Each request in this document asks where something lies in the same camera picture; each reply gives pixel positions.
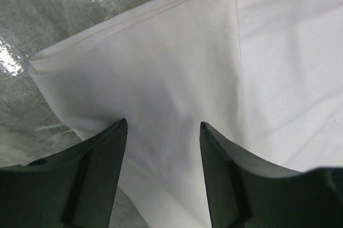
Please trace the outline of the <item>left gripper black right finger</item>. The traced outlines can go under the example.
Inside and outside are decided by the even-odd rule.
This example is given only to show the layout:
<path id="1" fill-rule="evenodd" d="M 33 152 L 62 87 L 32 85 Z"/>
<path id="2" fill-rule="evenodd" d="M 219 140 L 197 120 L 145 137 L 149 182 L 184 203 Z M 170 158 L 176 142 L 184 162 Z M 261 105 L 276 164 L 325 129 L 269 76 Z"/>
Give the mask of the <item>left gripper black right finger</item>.
<path id="1" fill-rule="evenodd" d="M 342 227 L 342 168 L 278 166 L 206 122 L 200 150 L 213 227 Z"/>

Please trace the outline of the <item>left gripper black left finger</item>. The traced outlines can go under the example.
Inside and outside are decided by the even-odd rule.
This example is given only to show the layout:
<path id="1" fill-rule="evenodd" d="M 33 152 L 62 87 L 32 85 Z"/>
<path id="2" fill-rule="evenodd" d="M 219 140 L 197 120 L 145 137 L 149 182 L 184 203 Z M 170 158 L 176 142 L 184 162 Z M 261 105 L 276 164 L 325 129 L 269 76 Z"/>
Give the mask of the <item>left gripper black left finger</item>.
<path id="1" fill-rule="evenodd" d="M 28 165 L 1 168 L 1 227 L 108 227 L 128 124 Z"/>

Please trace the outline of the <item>white t shirt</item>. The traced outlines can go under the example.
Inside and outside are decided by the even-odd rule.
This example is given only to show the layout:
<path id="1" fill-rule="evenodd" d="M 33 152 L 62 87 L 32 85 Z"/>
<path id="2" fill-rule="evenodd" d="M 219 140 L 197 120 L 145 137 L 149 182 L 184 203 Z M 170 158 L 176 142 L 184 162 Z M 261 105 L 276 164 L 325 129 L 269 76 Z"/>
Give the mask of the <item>white t shirt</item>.
<path id="1" fill-rule="evenodd" d="M 125 118 L 119 181 L 150 227 L 209 227 L 199 128 L 297 171 L 342 165 L 342 0 L 153 0 L 29 73 L 81 139 Z"/>

